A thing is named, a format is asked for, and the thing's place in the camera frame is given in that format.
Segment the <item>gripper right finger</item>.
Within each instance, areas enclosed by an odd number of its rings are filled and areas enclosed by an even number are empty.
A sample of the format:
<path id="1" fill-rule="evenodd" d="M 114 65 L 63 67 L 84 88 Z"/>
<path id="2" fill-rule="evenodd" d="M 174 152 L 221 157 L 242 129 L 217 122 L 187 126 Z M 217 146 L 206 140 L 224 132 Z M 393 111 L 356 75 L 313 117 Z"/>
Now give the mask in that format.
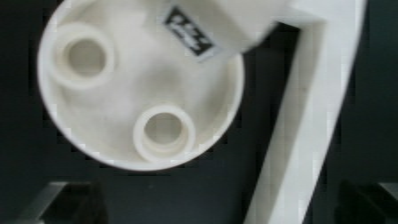
<path id="1" fill-rule="evenodd" d="M 341 182 L 336 224 L 398 224 L 398 183 Z"/>

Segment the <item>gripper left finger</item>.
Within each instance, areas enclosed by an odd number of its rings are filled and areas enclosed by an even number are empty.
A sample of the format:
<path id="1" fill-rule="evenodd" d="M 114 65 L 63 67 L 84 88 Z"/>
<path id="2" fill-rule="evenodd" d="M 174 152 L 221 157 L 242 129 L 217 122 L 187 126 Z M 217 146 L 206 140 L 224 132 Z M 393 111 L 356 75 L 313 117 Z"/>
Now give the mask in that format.
<path id="1" fill-rule="evenodd" d="M 50 182 L 15 224 L 109 224 L 100 183 Z"/>

